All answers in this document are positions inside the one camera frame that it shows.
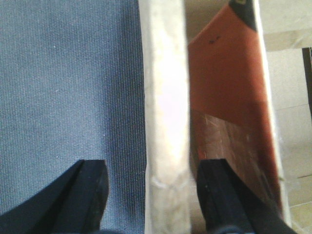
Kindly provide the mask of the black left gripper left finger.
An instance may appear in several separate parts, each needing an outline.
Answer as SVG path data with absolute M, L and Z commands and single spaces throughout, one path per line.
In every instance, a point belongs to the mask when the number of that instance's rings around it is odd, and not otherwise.
M 109 194 L 104 160 L 79 160 L 0 217 L 2 234 L 101 234 Z

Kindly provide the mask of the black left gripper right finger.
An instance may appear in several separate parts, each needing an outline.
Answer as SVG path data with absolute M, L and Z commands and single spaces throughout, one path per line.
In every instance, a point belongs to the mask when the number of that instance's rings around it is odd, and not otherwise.
M 196 186 L 209 234 L 295 232 L 243 183 L 225 159 L 200 161 Z

